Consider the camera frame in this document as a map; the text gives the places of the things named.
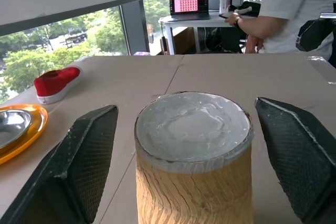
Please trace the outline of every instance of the white t-shirt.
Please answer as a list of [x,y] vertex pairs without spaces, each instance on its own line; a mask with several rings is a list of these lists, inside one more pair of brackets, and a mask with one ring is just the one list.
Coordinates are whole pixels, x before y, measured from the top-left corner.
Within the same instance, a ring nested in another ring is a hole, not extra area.
[[[288,19],[280,32],[264,41],[265,53],[300,52],[296,48],[300,28],[307,21],[318,19],[321,13],[329,12],[333,12],[332,0],[262,0],[259,16]],[[326,60],[331,56],[332,42],[333,34],[317,49]]]

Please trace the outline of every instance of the tree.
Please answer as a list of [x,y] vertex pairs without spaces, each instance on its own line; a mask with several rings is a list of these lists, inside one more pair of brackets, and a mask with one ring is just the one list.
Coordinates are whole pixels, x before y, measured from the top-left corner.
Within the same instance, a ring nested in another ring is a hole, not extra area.
[[0,104],[6,102],[8,98],[9,95],[7,94],[7,88],[0,82]]
[[23,31],[2,36],[0,37],[0,56],[6,55],[8,51],[22,50],[22,47],[27,45],[28,37]]
[[42,47],[44,46],[44,44],[45,45],[48,44],[45,38],[43,38],[40,34],[38,34],[37,30],[35,29],[29,35],[27,35],[27,37],[29,44],[42,45]]
[[159,19],[170,14],[169,0],[145,0],[146,22],[153,26],[154,32],[160,31]]
[[83,16],[83,22],[87,29],[100,26],[106,21],[107,12],[100,10]]
[[53,68],[49,56],[41,49],[10,52],[5,59],[7,69],[3,73],[7,86],[18,93],[31,87],[35,78]]
[[107,21],[97,29],[95,35],[97,47],[103,52],[119,52],[127,55],[119,12],[115,9],[107,12]]
[[3,73],[4,86],[21,93],[31,87],[34,80],[43,73],[62,69],[79,59],[90,55],[91,49],[87,42],[73,48],[59,48],[52,53],[38,50],[22,50],[10,52],[5,59],[7,69]]
[[33,28],[32,30],[35,31],[45,41],[67,34],[67,31],[62,28],[62,25],[59,22]]
[[75,18],[65,19],[60,22],[63,31],[66,31],[65,34],[77,34],[81,31],[86,31],[85,17],[79,16]]

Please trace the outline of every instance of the transparent lid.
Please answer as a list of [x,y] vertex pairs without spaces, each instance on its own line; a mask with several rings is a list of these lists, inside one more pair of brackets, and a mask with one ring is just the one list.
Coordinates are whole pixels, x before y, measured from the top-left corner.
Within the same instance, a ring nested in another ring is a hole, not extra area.
[[246,139],[251,125],[233,101],[185,92],[149,104],[135,127],[140,145],[150,155],[166,161],[197,162],[232,151]]

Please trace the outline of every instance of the table surface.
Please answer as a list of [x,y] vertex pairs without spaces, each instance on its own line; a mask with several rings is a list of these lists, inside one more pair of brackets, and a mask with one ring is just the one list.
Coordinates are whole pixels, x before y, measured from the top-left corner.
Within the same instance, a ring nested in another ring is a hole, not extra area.
[[[303,55],[186,55],[92,57],[73,65],[84,70],[83,81],[63,101],[45,106],[50,115],[45,132],[26,151],[0,166],[0,216],[78,117],[116,104],[119,118],[111,167],[94,223],[136,224],[136,116],[165,93],[199,91],[232,99],[252,117],[255,223],[301,223],[269,162],[254,102],[257,97],[268,97],[305,108],[336,135],[336,86],[328,84],[336,82],[336,71],[328,63],[308,61]],[[35,89],[30,88],[4,105],[37,102]]]
[[225,19],[219,16],[219,12],[209,12],[210,19],[206,20],[184,20],[184,21],[170,21],[170,16],[161,18],[160,21],[168,24],[171,28],[175,27],[230,27],[225,23]]

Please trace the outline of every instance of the hand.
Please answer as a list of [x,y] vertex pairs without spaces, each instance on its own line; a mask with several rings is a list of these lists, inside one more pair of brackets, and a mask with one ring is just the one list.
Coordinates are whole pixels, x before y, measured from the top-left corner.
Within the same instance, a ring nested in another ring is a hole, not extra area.
[[262,39],[259,39],[257,37],[254,37],[252,35],[249,35],[247,37],[247,43],[246,43],[246,54],[255,54],[259,52],[259,50],[263,47],[264,41]]
[[225,19],[226,23],[229,23],[231,26],[235,27],[235,23],[241,18],[238,13],[232,13],[230,17]]

